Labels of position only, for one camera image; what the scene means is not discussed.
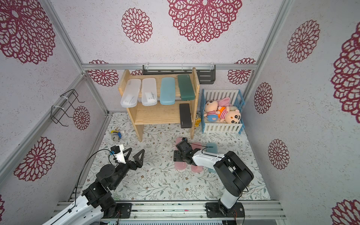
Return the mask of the cartoon boy plush toy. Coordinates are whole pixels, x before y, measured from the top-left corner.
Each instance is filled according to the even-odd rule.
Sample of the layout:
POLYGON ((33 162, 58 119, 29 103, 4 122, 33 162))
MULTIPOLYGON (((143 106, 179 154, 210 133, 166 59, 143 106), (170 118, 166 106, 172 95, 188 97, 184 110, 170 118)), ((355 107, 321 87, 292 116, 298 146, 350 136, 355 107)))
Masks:
POLYGON ((221 123, 239 124, 241 121, 241 113, 238 109, 231 111, 230 107, 219 107, 219 119, 221 123))

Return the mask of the teal pencil case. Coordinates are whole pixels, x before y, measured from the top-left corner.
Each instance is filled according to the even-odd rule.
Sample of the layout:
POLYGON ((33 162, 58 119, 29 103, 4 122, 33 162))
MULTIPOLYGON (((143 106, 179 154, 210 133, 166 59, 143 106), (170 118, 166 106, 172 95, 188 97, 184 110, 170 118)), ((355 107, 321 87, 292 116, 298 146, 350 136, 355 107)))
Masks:
POLYGON ((217 144, 214 142, 208 142, 206 144, 205 152, 207 154, 218 154, 218 147, 217 144))

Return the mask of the light blue pencil case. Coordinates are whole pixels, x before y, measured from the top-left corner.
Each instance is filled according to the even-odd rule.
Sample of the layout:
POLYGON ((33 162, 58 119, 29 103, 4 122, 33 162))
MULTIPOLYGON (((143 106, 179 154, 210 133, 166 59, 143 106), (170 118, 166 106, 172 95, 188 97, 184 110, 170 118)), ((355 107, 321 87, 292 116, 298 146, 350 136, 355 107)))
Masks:
POLYGON ((173 105, 175 104, 175 97, 175 79, 173 77, 162 78, 160 87, 160 104, 166 106, 173 105))

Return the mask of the wooden two-tier shelf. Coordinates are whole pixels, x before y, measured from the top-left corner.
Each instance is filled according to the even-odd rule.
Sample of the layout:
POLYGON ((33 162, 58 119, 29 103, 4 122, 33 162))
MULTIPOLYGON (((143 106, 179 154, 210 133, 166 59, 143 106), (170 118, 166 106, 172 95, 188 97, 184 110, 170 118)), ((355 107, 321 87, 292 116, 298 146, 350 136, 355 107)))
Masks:
MULTIPOLYGON (((192 127, 190 128, 190 138, 194 138, 195 132, 195 121, 198 107, 198 100, 200 94, 200 82, 197 75, 196 68, 192 68, 190 75, 191 86, 193 87, 195 93, 195 99, 190 101, 175 101, 173 105, 162 105, 160 103, 154 106, 143 106, 138 104, 135 107, 128 108, 127 113, 130 117, 130 120, 133 124, 134 130, 138 137, 138 140, 141 142, 143 140, 143 131, 144 125, 156 125, 156 124, 178 124, 181 122, 180 117, 180 104, 189 104, 190 113, 191 113, 191 122, 192 127)), ((175 96, 180 97, 180 89, 178 87, 178 78, 176 74, 165 74, 165 75, 142 75, 142 76, 132 76, 130 71, 126 69, 123 72, 121 80, 119 82, 118 90, 121 96, 124 96, 124 91, 126 88, 127 81, 132 79, 143 80, 145 78, 155 78, 157 84, 157 96, 160 96, 161 81, 163 78, 172 77, 175 79, 175 96)))

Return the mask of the frosted white pencil case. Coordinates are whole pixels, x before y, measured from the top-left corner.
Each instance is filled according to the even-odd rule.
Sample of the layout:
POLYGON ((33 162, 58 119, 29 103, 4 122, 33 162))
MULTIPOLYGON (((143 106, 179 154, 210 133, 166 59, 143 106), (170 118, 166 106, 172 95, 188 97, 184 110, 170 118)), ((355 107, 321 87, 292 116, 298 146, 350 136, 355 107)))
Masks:
POLYGON ((142 80, 142 105, 146 107, 154 106, 158 103, 157 82, 155 78, 145 78, 142 80))
POLYGON ((121 106, 123 108, 133 108, 137 105, 141 83, 140 79, 130 79, 127 81, 121 98, 121 106))

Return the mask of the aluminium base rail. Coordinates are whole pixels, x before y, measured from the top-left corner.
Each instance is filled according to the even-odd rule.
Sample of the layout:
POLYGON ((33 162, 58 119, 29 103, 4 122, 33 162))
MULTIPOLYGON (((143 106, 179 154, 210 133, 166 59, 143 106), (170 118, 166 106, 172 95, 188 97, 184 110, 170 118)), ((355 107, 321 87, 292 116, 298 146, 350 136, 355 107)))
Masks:
MULTIPOLYGON (((131 203, 132 211, 128 219, 105 219, 102 218, 100 225, 115 224, 191 224, 207 222, 214 223, 243 223, 250 220, 275 220, 277 224, 283 224, 286 220, 285 212, 279 201, 239 201, 245 210, 245 217, 225 217, 208 218, 205 211, 206 201, 170 201, 170 202, 129 202, 122 201, 118 203, 131 203)), ((68 207, 72 202, 59 202, 52 218, 68 207)))

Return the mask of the small toy figure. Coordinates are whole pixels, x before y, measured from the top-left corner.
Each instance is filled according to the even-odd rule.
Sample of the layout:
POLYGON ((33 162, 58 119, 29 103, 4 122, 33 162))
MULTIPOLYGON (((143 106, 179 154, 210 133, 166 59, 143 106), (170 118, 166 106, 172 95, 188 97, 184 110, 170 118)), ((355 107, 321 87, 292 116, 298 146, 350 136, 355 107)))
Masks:
POLYGON ((121 138, 122 138, 122 134, 121 134, 120 131, 112 130, 112 131, 110 132, 110 134, 111 134, 111 138, 112 138, 112 140, 113 140, 114 142, 119 142, 119 141, 121 140, 121 138))

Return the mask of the dark green pencil case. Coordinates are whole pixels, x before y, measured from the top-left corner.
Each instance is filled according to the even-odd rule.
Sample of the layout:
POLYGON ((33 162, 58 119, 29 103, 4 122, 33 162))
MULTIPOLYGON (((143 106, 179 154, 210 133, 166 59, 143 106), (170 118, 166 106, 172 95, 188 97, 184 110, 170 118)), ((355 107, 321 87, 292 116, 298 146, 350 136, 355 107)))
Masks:
POLYGON ((195 99, 193 85, 188 74, 180 74, 178 77, 178 86, 183 101, 190 101, 195 99))

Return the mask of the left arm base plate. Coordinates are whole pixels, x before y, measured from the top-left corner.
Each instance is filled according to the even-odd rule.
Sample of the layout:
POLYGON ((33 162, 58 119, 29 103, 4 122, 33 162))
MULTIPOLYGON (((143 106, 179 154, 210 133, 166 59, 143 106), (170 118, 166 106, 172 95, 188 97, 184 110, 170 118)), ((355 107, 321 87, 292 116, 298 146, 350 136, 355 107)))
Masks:
POLYGON ((128 219, 132 211, 133 204, 131 203, 117 203, 113 218, 128 219))

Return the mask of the pink pencil case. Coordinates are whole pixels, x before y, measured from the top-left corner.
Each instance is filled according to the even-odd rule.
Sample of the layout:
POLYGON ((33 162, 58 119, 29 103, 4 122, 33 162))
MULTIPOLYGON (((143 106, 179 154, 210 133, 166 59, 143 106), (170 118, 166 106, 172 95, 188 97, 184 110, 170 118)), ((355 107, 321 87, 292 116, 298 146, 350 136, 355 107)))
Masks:
MULTIPOLYGON (((195 142, 195 143, 192 143, 191 146, 193 149, 196 149, 196 148, 201 148, 200 146, 201 144, 199 142, 195 142)), ((191 165, 191 171, 194 172, 194 173, 201 173, 203 171, 203 167, 202 166, 194 166, 194 165, 191 165)))
MULTIPOLYGON (((179 142, 181 142, 181 141, 182 141, 182 138, 181 138, 181 137, 178 137, 178 138, 176 138, 176 140, 175 140, 175 144, 177 144, 177 143, 179 143, 179 142)), ((174 168, 175 168, 176 170, 179 170, 179 171, 185 170, 186 167, 187 167, 187 163, 186 163, 186 162, 174 162, 174 168)))

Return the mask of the black pencil case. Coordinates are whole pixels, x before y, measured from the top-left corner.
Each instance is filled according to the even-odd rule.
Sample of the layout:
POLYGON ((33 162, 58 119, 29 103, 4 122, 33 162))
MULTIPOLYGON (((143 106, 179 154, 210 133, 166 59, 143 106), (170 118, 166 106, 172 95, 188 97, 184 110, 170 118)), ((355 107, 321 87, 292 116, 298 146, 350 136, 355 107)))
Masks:
POLYGON ((181 128, 192 128, 191 111, 189 104, 179 104, 181 128))

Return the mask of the white blue toy crib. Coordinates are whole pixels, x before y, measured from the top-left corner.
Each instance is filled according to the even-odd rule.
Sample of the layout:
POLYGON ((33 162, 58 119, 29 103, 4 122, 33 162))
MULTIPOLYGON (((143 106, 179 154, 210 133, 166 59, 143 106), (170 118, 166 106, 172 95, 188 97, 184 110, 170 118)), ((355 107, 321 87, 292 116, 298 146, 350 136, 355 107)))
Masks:
POLYGON ((209 122, 204 117, 204 107, 205 103, 209 100, 220 100, 225 97, 230 97, 230 110, 234 111, 238 109, 241 113, 242 107, 245 105, 243 96, 239 90, 202 90, 201 92, 201 104, 200 104, 200 113, 201 113, 201 127, 203 133, 238 133, 240 134, 243 130, 242 115, 241 121, 239 124, 228 124, 221 123, 220 119, 216 122, 209 122))

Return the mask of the pink pig plush toy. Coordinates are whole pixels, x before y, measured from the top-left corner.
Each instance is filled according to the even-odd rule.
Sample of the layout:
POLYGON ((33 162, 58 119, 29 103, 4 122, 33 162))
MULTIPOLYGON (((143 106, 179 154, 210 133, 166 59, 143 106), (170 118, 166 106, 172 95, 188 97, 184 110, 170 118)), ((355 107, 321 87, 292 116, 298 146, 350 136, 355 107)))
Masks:
POLYGON ((218 117, 218 107, 227 107, 230 106, 230 97, 225 97, 220 100, 209 100, 205 103, 204 107, 204 117, 209 122, 216 122, 218 117))

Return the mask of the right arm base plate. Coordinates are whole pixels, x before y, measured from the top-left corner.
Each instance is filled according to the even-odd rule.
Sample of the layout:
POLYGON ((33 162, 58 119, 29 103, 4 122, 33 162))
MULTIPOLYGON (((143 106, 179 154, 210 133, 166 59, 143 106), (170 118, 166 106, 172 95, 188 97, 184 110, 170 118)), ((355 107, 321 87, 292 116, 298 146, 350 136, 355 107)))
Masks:
POLYGON ((245 210, 242 203, 237 202, 232 208, 228 209, 221 202, 207 202, 205 211, 208 218, 243 218, 245 210))

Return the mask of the dark grey wall shelf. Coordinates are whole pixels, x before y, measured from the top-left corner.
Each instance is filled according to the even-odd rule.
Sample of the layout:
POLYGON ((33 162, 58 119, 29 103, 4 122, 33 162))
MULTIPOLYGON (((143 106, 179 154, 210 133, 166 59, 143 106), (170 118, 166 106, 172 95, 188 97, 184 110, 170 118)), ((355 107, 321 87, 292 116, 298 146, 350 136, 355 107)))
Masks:
MULTIPOLYGON (((201 70, 197 69, 197 76, 200 84, 214 84, 216 80, 216 70, 201 70)), ((146 69, 145 66, 142 66, 143 75, 176 75, 176 74, 191 74, 192 70, 154 70, 146 69)))

